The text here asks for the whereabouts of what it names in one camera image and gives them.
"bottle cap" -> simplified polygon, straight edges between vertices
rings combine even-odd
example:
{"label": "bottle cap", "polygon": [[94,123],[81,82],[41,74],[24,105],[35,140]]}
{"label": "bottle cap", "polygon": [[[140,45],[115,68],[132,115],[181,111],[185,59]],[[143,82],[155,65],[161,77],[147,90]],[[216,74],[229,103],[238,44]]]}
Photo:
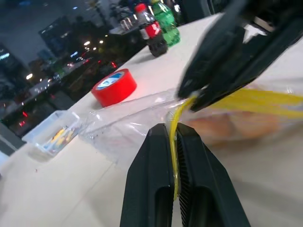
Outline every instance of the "bottle cap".
{"label": "bottle cap", "polygon": [[134,10],[136,10],[137,13],[140,13],[140,12],[146,10],[146,6],[145,6],[145,4],[140,3],[139,5],[136,5],[136,7],[134,8]]}

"red tape roll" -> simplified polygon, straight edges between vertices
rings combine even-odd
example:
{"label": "red tape roll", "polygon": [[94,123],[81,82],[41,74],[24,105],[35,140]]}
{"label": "red tape roll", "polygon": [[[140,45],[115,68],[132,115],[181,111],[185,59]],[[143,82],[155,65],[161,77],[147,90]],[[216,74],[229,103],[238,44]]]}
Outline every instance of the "red tape roll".
{"label": "red tape roll", "polygon": [[129,97],[135,91],[137,84],[128,69],[118,70],[100,82],[92,89],[92,94],[103,107],[110,106]]}

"white table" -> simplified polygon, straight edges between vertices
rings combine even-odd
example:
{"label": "white table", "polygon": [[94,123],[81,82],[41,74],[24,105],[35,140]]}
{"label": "white table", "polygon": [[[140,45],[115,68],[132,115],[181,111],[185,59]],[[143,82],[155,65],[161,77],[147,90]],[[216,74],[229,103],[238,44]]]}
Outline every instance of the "white table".
{"label": "white table", "polygon": [[[180,28],[181,43],[153,59],[144,48],[123,68],[138,83],[128,100],[176,87],[196,44],[215,17]],[[259,80],[303,81],[303,42],[277,60]],[[100,108],[88,93],[71,109],[84,116]],[[252,226],[301,227],[303,223],[303,130],[274,143],[237,144],[214,153],[228,170]],[[1,167],[0,226],[119,226],[126,172],[76,137],[52,160],[41,163],[26,144]],[[173,227],[181,226],[178,204]]]}

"small plastic box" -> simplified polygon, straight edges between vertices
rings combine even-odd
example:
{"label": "small plastic box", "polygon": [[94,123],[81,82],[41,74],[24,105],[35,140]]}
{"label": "small plastic box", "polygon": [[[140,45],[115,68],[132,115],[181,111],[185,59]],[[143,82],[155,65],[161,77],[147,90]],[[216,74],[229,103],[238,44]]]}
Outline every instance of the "small plastic box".
{"label": "small plastic box", "polygon": [[26,134],[22,140],[34,144],[42,152],[57,155],[77,134],[80,118],[74,112],[57,110]]}

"plastic bag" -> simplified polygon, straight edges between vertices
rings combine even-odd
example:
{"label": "plastic bag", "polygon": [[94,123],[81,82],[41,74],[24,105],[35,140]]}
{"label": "plastic bag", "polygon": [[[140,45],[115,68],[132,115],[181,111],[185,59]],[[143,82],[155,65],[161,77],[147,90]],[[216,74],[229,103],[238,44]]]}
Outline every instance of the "plastic bag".
{"label": "plastic bag", "polygon": [[[286,94],[265,89],[282,90],[249,86],[197,113],[185,112],[180,121],[193,127],[206,145],[215,145],[262,138],[303,119],[302,97],[292,95],[288,88]],[[148,130],[158,123],[169,124],[184,102],[175,99],[175,92],[171,89],[92,112],[80,138],[127,169]]]}

